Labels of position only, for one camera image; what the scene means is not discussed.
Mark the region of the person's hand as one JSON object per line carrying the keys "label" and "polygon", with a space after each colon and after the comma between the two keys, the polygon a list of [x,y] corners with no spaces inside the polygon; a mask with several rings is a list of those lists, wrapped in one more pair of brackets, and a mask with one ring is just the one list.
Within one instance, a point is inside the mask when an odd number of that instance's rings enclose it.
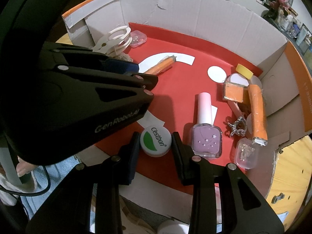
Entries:
{"label": "person's hand", "polygon": [[37,165],[33,165],[24,161],[20,157],[18,157],[18,161],[19,162],[16,166],[16,172],[18,177],[22,177],[26,174],[29,174],[38,167]]}

